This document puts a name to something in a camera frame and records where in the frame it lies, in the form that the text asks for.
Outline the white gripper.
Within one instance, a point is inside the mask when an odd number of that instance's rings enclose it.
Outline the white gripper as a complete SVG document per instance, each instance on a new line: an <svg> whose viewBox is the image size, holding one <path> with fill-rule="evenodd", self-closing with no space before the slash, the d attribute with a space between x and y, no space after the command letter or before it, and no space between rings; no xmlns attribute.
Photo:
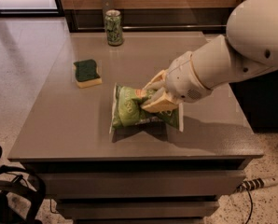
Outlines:
<svg viewBox="0 0 278 224"><path fill-rule="evenodd" d="M178 107L179 100L194 103L212 93L212 90L205 87L199 80L191 51L173 60L167 70L159 71L144 86L144 90L156 91L141 105L149 113L171 111Z"/></svg>

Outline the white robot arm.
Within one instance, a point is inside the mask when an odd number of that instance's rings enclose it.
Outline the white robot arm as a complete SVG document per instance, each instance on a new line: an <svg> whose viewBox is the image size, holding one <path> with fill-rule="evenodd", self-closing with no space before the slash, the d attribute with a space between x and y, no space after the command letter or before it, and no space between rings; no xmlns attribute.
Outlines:
<svg viewBox="0 0 278 224"><path fill-rule="evenodd" d="M278 0L245 0L230 14L226 33L172 61L146 84L156 93L142 104L150 113L194 103L225 83L278 69Z"/></svg>

